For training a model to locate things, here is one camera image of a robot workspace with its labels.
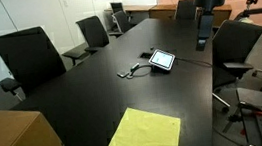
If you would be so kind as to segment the white tablet on stand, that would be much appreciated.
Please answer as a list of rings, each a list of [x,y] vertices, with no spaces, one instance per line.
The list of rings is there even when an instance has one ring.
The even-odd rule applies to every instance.
[[[165,71],[171,70],[175,59],[175,55],[164,52],[163,50],[155,50],[149,59],[149,63],[164,69]]]

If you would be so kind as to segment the black office chair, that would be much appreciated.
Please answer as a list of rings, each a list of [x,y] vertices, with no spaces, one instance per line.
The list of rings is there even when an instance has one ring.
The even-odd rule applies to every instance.
[[[104,29],[100,19],[97,16],[90,16],[80,21],[76,21],[82,32],[83,38],[87,42],[87,47],[84,51],[69,50],[63,53],[63,56],[72,60],[72,64],[75,65],[77,60],[84,59],[89,54],[97,52],[101,47],[105,47],[109,44],[109,37]]]
[[[17,88],[28,96],[66,71],[57,49],[39,26],[1,35],[0,57],[13,76],[1,80],[0,87],[15,96]]]
[[[230,105],[216,95],[222,86],[241,79],[243,74],[253,68],[246,62],[250,51],[261,38],[262,26],[235,20],[225,20],[212,43],[212,95],[224,104],[223,112],[228,112]]]

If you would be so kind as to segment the far end black chair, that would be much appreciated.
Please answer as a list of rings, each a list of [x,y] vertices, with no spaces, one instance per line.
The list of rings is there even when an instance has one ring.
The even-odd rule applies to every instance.
[[[193,0],[180,0],[176,6],[175,17],[177,20],[181,19],[194,19],[197,7],[194,5]]]

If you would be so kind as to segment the right black office chair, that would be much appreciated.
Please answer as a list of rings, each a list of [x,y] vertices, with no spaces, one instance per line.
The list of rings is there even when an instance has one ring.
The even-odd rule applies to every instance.
[[[253,68],[246,62],[250,51],[261,38],[262,26],[235,20],[225,20],[212,43],[212,95],[224,104],[223,112],[228,112],[230,105],[216,95],[222,86],[241,79],[243,74]]]

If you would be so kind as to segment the small black remote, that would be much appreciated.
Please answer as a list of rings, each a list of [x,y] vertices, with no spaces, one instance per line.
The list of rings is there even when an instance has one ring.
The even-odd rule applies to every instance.
[[[117,76],[119,76],[120,78],[125,78],[125,77],[128,76],[128,74],[129,74],[129,72],[119,71],[117,73]]]

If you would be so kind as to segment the wooden sideboard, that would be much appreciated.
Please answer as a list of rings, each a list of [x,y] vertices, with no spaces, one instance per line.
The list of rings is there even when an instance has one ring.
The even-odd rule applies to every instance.
[[[180,0],[180,5],[126,5],[123,9],[129,14],[132,12],[146,12],[149,18],[173,20],[173,19],[198,19],[201,15],[201,9],[192,7],[193,0]],[[221,5],[213,8],[213,27],[219,27],[228,20],[232,11],[230,5]]]

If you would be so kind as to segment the near left black office chair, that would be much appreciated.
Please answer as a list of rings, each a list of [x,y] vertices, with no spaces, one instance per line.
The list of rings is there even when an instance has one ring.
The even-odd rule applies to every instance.
[[[39,26],[1,35],[0,57],[13,76],[1,80],[0,87],[15,96],[17,88],[28,96],[66,71],[57,49]]]

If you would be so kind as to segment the far left black chair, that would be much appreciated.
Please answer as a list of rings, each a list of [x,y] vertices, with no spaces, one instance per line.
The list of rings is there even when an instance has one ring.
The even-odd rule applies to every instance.
[[[130,23],[129,17],[124,11],[122,3],[114,2],[110,5],[113,13],[112,18],[114,19],[117,25],[117,30],[110,32],[110,35],[115,36],[117,38],[125,34],[125,32],[129,31],[132,27],[134,27],[134,24]]]

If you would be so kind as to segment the yellow cloth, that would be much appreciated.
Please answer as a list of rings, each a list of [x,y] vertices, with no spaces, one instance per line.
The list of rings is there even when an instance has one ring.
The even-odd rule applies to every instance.
[[[178,146],[181,119],[127,108],[108,146]]]

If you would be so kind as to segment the red handled pliers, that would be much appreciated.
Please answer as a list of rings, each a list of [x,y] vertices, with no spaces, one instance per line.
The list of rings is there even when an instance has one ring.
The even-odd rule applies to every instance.
[[[262,109],[261,108],[258,108],[256,105],[254,104],[250,104],[250,103],[247,103],[245,101],[240,101],[239,104],[238,104],[238,107],[241,108],[241,109],[247,109],[247,110],[251,110],[253,113],[255,113],[256,115],[258,116],[261,116],[262,115]]]

